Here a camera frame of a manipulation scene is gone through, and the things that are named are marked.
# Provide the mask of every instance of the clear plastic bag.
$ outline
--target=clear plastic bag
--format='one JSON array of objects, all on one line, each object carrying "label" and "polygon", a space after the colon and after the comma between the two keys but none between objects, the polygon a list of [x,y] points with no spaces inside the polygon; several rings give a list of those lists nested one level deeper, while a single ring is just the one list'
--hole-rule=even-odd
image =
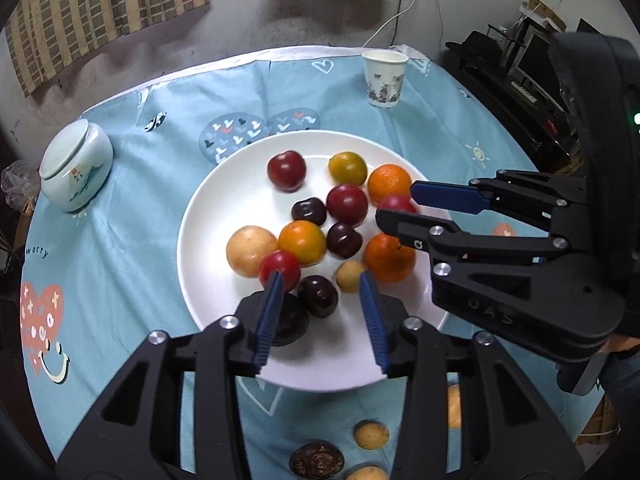
[{"label": "clear plastic bag", "polygon": [[16,160],[2,170],[0,188],[11,208],[28,213],[33,211],[40,194],[40,175],[26,160]]}]

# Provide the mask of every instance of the wall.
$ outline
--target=wall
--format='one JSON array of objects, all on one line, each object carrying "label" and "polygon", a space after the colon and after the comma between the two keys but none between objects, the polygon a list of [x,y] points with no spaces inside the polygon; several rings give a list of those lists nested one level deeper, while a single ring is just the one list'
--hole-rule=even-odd
[{"label": "wall", "polygon": [[[403,0],[406,6],[411,0]],[[430,57],[445,41],[463,41],[488,23],[511,25],[522,0],[417,0],[400,19],[396,43]],[[25,98],[4,34],[0,38],[0,125],[18,156],[37,165],[57,131],[86,108],[165,73],[228,56],[292,44],[362,46],[395,12],[398,0],[211,0],[82,58]],[[387,47],[389,25],[371,46]]]},{"label": "wall", "polygon": [[640,34],[619,0],[542,0],[574,31],[583,18],[601,33],[629,40],[640,52]]}]

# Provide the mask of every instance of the white paper cup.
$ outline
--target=white paper cup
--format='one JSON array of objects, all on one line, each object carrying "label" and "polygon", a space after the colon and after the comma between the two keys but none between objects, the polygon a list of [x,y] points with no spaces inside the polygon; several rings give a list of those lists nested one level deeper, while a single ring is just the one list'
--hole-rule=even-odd
[{"label": "white paper cup", "polygon": [[367,50],[362,58],[369,103],[381,108],[396,106],[409,58],[395,50]]}]

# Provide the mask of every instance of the plate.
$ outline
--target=plate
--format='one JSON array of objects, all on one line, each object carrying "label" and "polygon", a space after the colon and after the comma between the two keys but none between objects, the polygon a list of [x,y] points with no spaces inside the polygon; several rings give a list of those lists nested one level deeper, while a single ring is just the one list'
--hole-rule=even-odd
[{"label": "plate", "polygon": [[[307,174],[302,188],[294,193],[278,191],[267,177],[270,158],[287,150],[301,153]],[[323,202],[334,186],[327,169],[338,152],[359,153],[369,171],[382,164],[397,164],[414,180],[425,177],[396,153],[361,137],[307,130],[277,134],[259,140],[234,153],[200,184],[182,218],[178,234],[177,267],[180,288],[193,320],[202,330],[226,314],[239,301],[262,287],[258,279],[243,278],[226,262],[226,242],[244,225],[259,225],[276,237],[291,222],[291,206],[312,196]],[[446,211],[421,207],[421,213],[449,219]],[[379,232],[369,206],[366,220],[357,230],[364,238],[354,258],[361,258],[364,246]],[[332,218],[322,226],[326,234]],[[302,276],[320,274],[332,279],[342,260],[327,253],[317,265],[302,269]],[[383,285],[384,294],[404,301],[408,312],[440,328],[446,312],[431,302],[430,261],[417,253],[412,276],[400,283]],[[296,342],[271,349],[260,377],[270,383],[310,392],[336,392],[372,384],[385,378],[376,365],[369,334],[357,294],[340,292],[334,314],[310,318],[307,332]]]}]

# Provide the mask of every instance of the checkered curtain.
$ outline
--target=checkered curtain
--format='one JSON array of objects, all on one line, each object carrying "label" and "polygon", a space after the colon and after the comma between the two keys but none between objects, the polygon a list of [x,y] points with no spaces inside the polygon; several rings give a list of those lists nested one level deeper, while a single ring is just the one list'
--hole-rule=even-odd
[{"label": "checkered curtain", "polygon": [[65,66],[119,36],[209,0],[21,0],[6,37],[25,95]]}]

